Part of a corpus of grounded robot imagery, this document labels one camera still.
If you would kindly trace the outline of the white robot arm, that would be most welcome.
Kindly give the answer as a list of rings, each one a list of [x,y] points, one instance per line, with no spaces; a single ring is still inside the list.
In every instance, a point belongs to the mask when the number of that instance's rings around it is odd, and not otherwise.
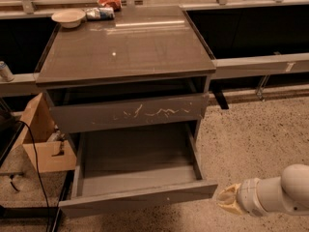
[[[235,215],[265,217],[271,213],[309,215],[309,166],[293,164],[279,177],[246,179],[223,189],[217,205]]]

